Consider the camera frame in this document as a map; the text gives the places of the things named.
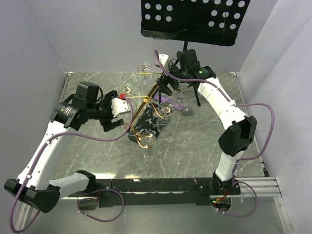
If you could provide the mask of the gold wine glass rack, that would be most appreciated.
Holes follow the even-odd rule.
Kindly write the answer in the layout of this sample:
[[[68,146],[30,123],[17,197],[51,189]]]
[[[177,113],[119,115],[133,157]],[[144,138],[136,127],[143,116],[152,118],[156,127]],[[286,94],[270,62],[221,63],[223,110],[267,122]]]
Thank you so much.
[[[126,82],[123,83],[120,87],[119,87],[119,92],[122,93],[122,96],[127,96],[128,98],[142,98],[143,102],[139,105],[139,107],[137,108],[137,110],[135,111],[134,115],[133,115],[133,120],[131,122],[130,125],[130,129],[129,129],[129,133],[132,133],[134,138],[135,138],[135,142],[142,148],[142,149],[148,149],[148,148],[143,148],[140,145],[140,137],[143,133],[141,133],[140,131],[137,131],[135,129],[135,124],[137,123],[138,119],[142,116],[144,110],[146,109],[146,107],[148,106],[148,104],[151,104],[152,109],[156,112],[157,116],[160,117],[160,114],[158,113],[158,110],[156,109],[155,104],[152,102],[152,95],[154,95],[158,89],[159,89],[159,85],[156,84],[151,90],[150,92],[145,95],[145,96],[133,96],[131,95],[127,95],[125,93],[122,92],[122,88],[125,86]]]

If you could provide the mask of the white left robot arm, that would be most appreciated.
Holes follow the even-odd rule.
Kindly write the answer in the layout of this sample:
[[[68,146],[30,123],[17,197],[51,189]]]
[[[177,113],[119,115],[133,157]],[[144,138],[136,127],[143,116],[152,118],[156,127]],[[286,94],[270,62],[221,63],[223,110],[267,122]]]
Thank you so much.
[[[123,125],[122,119],[113,119],[129,111],[128,103],[116,90],[104,95],[99,85],[80,82],[74,94],[54,107],[47,131],[31,161],[16,179],[6,181],[5,190],[43,213],[50,212],[63,197],[74,193],[94,194],[94,174],[78,170],[71,176],[52,180],[53,170],[69,147],[70,138],[79,135],[83,124],[98,120],[108,132]]]

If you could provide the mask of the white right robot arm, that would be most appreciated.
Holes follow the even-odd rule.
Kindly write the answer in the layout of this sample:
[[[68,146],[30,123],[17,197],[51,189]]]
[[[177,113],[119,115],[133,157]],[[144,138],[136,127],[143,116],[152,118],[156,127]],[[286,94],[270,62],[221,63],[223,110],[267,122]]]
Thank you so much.
[[[154,50],[155,62],[163,73],[173,80],[184,83],[195,83],[195,89],[212,106],[221,120],[224,133],[218,140],[221,158],[214,172],[213,189],[217,194],[224,194],[230,188],[229,180],[233,179],[239,159],[254,140],[257,120],[247,116],[237,107],[208,67],[196,68],[188,78],[178,78],[168,71],[160,61],[160,54]]]

